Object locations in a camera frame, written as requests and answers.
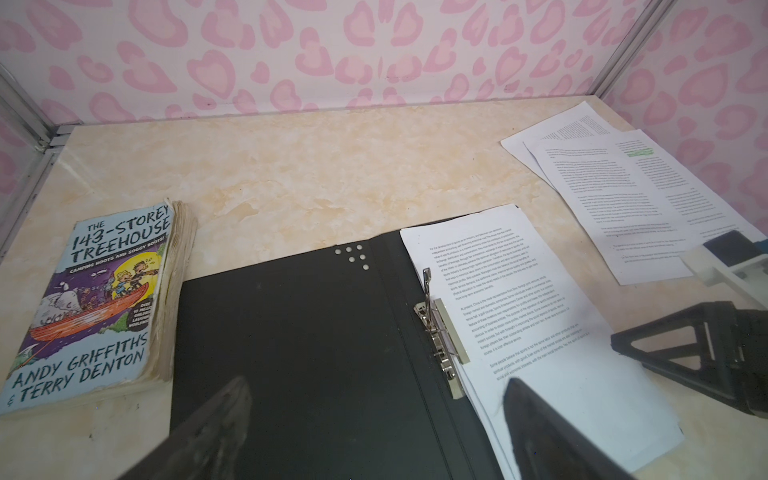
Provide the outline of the black file folder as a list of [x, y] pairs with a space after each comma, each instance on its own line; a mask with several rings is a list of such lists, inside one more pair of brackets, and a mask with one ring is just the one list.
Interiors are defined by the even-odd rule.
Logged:
[[239, 479], [498, 479], [414, 308], [398, 232], [183, 284], [171, 423], [235, 377], [250, 387]]

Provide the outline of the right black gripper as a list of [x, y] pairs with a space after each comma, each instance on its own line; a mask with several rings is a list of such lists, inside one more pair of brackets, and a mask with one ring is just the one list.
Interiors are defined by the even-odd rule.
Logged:
[[[653, 351], [634, 342], [691, 328], [694, 340]], [[704, 302], [615, 333], [611, 347], [646, 369], [723, 404], [767, 418], [767, 312]]]

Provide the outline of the white sheet green header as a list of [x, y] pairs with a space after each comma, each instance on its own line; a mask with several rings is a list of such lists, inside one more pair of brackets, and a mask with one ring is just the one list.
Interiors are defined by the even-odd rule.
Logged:
[[640, 130], [528, 149], [622, 286], [690, 276], [682, 255], [729, 231], [766, 237]]

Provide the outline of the white printed sheet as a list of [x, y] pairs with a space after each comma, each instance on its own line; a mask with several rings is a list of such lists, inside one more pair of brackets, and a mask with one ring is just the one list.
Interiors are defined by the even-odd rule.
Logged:
[[503, 412], [524, 381], [598, 449], [634, 472], [683, 441], [679, 419], [515, 205], [406, 228], [402, 241], [444, 305], [459, 379], [507, 479], [520, 475]]
[[617, 132], [618, 129], [610, 125], [586, 101], [583, 101], [569, 110], [503, 139], [500, 144], [509, 154], [551, 186], [546, 174], [527, 148], [528, 144], [542, 139], [572, 140]]

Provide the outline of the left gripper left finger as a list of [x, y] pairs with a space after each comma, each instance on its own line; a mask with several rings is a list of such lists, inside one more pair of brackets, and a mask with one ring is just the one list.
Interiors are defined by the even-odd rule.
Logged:
[[252, 397], [238, 376], [198, 408], [123, 479], [233, 479]]

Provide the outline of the white printed sheet back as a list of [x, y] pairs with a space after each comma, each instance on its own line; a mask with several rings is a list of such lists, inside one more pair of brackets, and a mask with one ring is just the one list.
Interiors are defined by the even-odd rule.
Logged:
[[524, 381], [598, 449], [634, 472], [683, 441], [679, 419], [515, 205], [406, 228], [402, 241], [444, 305], [459, 379], [507, 479], [520, 475], [503, 412]]

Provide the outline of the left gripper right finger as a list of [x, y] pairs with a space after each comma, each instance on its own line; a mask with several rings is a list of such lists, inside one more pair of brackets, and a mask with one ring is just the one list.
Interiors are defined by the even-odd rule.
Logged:
[[519, 378], [503, 399], [523, 479], [630, 479], [622, 469]]

